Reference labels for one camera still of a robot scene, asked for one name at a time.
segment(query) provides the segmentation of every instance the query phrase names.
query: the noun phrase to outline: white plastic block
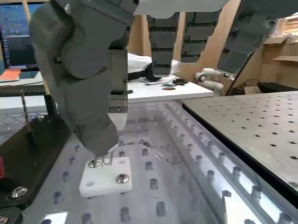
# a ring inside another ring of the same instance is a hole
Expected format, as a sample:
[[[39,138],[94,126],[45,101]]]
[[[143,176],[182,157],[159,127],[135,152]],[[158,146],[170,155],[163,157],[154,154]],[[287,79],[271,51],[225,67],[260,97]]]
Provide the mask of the white plastic block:
[[[120,174],[128,175],[127,183],[118,183],[116,179]],[[132,168],[128,157],[114,158],[112,165],[103,164],[103,166],[100,165],[96,168],[88,167],[87,163],[79,187],[83,197],[128,192],[132,190],[132,187]]]

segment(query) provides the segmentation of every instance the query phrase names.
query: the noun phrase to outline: computer monitor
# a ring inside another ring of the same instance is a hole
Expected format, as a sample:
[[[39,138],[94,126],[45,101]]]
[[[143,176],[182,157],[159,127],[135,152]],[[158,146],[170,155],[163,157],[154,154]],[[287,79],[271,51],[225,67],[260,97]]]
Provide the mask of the computer monitor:
[[[30,3],[31,14],[42,5]],[[6,69],[39,70],[22,3],[0,4],[0,42]]]

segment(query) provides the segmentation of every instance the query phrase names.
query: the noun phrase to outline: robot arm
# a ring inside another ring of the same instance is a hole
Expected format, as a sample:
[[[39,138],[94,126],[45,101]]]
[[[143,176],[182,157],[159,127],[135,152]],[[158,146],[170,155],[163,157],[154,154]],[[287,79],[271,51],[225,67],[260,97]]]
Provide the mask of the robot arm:
[[[31,37],[43,77],[61,116],[96,157],[104,156],[118,143],[108,116],[111,98],[127,112],[126,47],[136,8],[136,14],[154,17],[154,72],[164,76],[174,56],[178,12],[188,12],[182,60],[196,62],[228,1],[142,0],[138,8],[138,0],[53,0],[35,13]],[[297,0],[243,0],[219,63],[225,74],[240,73],[273,31],[276,19],[297,11]]]
[[[136,7],[136,0],[58,0],[45,4],[31,21],[37,60],[61,116],[96,157],[118,144],[108,116],[111,72],[127,66],[126,37]],[[126,91],[116,97],[126,111]]]

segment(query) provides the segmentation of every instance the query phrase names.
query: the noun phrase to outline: white table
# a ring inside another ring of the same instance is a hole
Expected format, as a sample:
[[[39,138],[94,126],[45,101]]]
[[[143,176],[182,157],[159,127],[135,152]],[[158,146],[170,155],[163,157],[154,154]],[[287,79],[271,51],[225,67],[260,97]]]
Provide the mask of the white table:
[[[184,86],[176,86],[175,90],[164,90],[162,83],[167,83],[176,78],[175,75],[166,77],[159,82],[160,84],[147,85],[144,79],[134,80],[128,83],[128,90],[134,90],[134,93],[128,95],[130,103],[140,102],[158,102],[167,100],[183,100],[202,97],[212,97],[214,92],[207,88],[190,82]],[[35,79],[21,80],[11,82],[10,85],[23,85],[29,83],[38,83],[42,81],[41,73]],[[43,96],[27,96],[29,112],[46,112],[46,103]],[[23,111],[21,97],[0,97],[0,113],[13,113]]]

